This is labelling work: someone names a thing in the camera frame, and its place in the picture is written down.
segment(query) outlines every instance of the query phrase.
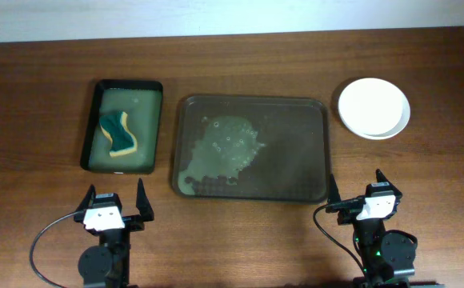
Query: wooden table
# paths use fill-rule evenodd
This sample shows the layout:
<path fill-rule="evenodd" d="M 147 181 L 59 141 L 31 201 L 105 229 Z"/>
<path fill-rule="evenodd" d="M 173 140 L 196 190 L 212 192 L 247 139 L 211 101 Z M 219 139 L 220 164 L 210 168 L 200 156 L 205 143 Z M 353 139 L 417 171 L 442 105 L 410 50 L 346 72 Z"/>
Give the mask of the wooden table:
<path fill-rule="evenodd" d="M 411 104 L 408 127 L 369 141 L 341 124 L 345 81 L 378 77 Z M 189 94 L 312 97 L 330 110 L 333 172 L 344 198 L 381 168 L 404 193 L 386 224 L 419 239 L 413 280 L 464 287 L 464 27 L 196 38 L 0 44 L 0 287 L 41 287 L 28 250 L 48 223 L 73 211 L 89 184 L 117 192 L 135 212 L 137 175 L 79 165 L 95 81 L 144 78 L 164 85 L 156 170 L 142 176 L 156 220 L 132 235 L 132 283 L 151 286 L 284 286 L 360 276 L 314 226 L 316 206 L 181 198 L 170 188 L 176 106 Z M 351 226 L 320 215 L 348 247 Z M 39 269 L 81 286 L 79 255 L 95 245 L 64 222 L 41 238 Z"/>

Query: black tray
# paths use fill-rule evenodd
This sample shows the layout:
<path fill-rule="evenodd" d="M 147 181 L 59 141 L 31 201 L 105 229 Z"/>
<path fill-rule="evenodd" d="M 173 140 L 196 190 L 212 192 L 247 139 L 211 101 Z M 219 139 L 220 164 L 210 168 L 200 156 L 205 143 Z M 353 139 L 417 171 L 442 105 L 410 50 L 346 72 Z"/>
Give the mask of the black tray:
<path fill-rule="evenodd" d="M 238 172 L 238 178 L 223 175 L 202 179 L 181 177 L 184 190 L 192 190 L 183 193 L 179 174 L 187 175 L 193 149 L 197 146 L 195 142 L 201 140 L 198 145 L 209 153 L 217 149 L 214 143 L 209 146 L 203 139 L 209 138 L 206 130 L 212 127 L 212 121 L 223 121 L 224 118 L 217 118 L 223 116 L 246 119 L 258 133 L 257 142 L 266 146 Z M 317 100 L 195 95 L 182 104 L 172 175 L 172 187 L 181 195 L 320 203 L 328 197 L 330 173 L 327 112 Z"/>
<path fill-rule="evenodd" d="M 119 89 L 119 90 L 153 90 L 160 92 L 160 99 L 156 102 L 156 107 L 153 109 L 153 114 L 149 115 L 152 117 L 152 122 L 154 123 L 155 131 L 153 131 L 154 136 L 152 136 L 151 143 L 149 142 L 149 161 L 151 164 L 140 169 L 92 169 L 89 167 L 90 155 L 94 140 L 95 130 L 98 128 L 98 119 L 100 117 L 100 109 L 102 105 L 102 96 L 106 90 Z M 80 166 L 84 170 L 89 170 L 93 172 L 101 173 L 141 173 L 141 174 L 150 174 L 154 171 L 155 164 L 155 151 L 157 146 L 158 138 L 158 128 L 161 118 L 161 108 L 162 108 L 162 84 L 157 81 L 145 81 L 145 80 L 119 80 L 119 79 L 104 79 L 99 81 L 95 85 L 94 96 L 92 98 L 90 115 L 88 117 L 88 126 L 86 127 L 86 135 L 84 144 L 81 152 Z"/>

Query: green sponge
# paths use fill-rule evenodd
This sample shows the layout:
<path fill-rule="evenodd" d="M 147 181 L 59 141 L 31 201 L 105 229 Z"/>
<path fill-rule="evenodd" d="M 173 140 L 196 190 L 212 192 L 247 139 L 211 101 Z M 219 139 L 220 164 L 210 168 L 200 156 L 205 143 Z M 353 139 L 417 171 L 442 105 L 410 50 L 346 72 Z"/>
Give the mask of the green sponge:
<path fill-rule="evenodd" d="M 111 141 L 110 156 L 117 157 L 136 152 L 138 142 L 136 137 L 127 129 L 127 113 L 113 112 L 101 116 L 98 122 L 104 136 Z"/>

